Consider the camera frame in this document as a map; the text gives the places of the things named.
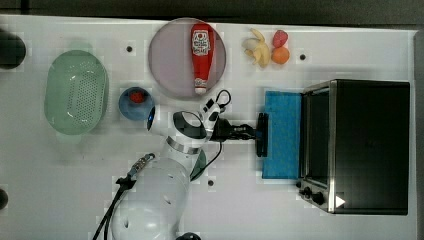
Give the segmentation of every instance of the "orange fruit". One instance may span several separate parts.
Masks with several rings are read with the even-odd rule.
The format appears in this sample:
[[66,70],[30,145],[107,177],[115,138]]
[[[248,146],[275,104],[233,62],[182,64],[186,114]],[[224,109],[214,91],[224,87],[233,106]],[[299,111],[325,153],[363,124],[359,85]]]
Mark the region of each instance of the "orange fruit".
[[271,57],[271,59],[275,63],[284,64],[284,63],[286,63],[289,60],[289,58],[290,58],[290,52],[285,47],[275,48],[272,51],[272,57]]

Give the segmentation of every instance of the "pink plate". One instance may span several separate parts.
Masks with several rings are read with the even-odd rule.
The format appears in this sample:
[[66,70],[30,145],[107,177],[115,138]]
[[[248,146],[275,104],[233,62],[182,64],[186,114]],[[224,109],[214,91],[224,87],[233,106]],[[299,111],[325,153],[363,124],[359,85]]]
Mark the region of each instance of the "pink plate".
[[[194,18],[179,18],[163,26],[153,37],[149,48],[149,67],[156,82],[167,95],[197,98],[194,92],[194,73],[191,60],[190,30]],[[213,55],[207,89],[211,89],[224,73],[226,54],[224,43],[215,31]]]

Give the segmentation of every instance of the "white tabletop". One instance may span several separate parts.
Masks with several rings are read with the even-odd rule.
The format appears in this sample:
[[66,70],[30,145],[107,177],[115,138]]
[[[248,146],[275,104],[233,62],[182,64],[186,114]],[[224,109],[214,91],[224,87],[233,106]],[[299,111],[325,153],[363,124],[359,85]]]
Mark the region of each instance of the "white tabletop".
[[[275,25],[212,24],[223,38],[227,67],[219,84],[202,101],[163,95],[148,68],[147,50],[166,22],[118,19],[0,15],[0,27],[16,32],[28,47],[24,63],[0,70],[0,187],[9,205],[0,211],[0,239],[89,239],[108,208],[114,181],[164,139],[145,124],[120,115],[118,98],[130,86],[150,90],[156,103],[197,110],[220,89],[232,94],[224,118],[256,126],[266,88],[298,91],[335,79],[411,81],[414,31]],[[241,47],[260,30],[289,33],[291,59],[266,69],[251,65]],[[78,145],[57,141],[47,123],[44,93],[53,60],[70,49],[91,45],[110,78],[108,109],[101,123]],[[127,46],[133,52],[126,52]],[[300,54],[306,60],[299,59]],[[221,239],[416,239],[415,120],[411,123],[410,198],[407,216],[330,215],[300,199],[292,181],[262,180],[253,141],[233,141],[192,184],[181,231]],[[217,150],[206,146],[209,158]],[[215,185],[209,187],[208,179]]]

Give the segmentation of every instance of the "green colander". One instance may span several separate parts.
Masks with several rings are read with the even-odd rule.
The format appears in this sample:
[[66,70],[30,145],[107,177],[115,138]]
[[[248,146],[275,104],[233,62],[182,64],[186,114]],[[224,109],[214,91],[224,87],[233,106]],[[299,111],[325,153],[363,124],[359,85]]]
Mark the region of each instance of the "green colander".
[[80,50],[63,53],[49,70],[44,114],[59,133],[87,133],[106,111],[107,92],[107,73],[96,57]]

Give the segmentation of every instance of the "black toaster oven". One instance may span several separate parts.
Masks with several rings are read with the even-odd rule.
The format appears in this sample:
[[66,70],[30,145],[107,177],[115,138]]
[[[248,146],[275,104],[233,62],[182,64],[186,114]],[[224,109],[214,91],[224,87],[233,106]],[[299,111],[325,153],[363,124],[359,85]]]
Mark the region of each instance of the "black toaster oven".
[[332,80],[301,106],[302,198],[329,213],[406,215],[409,83]]

